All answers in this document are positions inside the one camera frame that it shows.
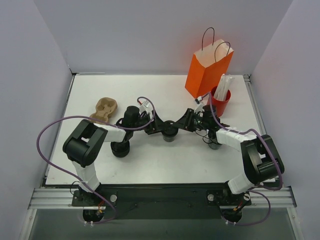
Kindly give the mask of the black cup lid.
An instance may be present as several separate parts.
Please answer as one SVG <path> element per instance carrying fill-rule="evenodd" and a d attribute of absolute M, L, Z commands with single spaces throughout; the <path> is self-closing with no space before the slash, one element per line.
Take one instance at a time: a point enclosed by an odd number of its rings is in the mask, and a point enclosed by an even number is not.
<path fill-rule="evenodd" d="M 161 131 L 162 135 L 165 137 L 175 137 L 178 134 L 179 129 L 174 127 L 175 122 L 172 120 L 167 120 L 164 122 L 163 130 Z"/>

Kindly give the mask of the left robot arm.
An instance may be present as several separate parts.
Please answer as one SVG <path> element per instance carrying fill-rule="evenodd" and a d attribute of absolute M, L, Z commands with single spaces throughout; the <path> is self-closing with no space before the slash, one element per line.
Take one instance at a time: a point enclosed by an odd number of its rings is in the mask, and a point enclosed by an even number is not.
<path fill-rule="evenodd" d="M 115 127 L 83 119 L 64 142 L 62 151 L 71 160 L 77 176 L 82 179 L 78 187 L 79 195 L 89 205 L 100 203 L 103 195 L 94 164 L 103 143 L 110 143 L 115 157 L 124 158 L 130 152 L 130 139 L 134 132 L 141 130 L 148 135 L 161 133 L 166 139 L 177 134 L 172 122 L 161 120 L 155 110 L 128 106 Z"/>

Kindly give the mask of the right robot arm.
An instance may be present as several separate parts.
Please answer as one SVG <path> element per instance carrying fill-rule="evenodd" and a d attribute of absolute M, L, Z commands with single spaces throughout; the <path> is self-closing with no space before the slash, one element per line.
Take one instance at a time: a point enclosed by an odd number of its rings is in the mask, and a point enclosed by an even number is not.
<path fill-rule="evenodd" d="M 227 204 L 233 204 L 240 194 L 262 187 L 278 191 L 283 186 L 283 161 L 271 136 L 260 135 L 255 129 L 240 132 L 221 123 L 216 109 L 206 105 L 201 111 L 188 108 L 173 127 L 189 132 L 206 131 L 209 145 L 226 145 L 241 153 L 243 171 L 226 182 L 221 197 Z"/>

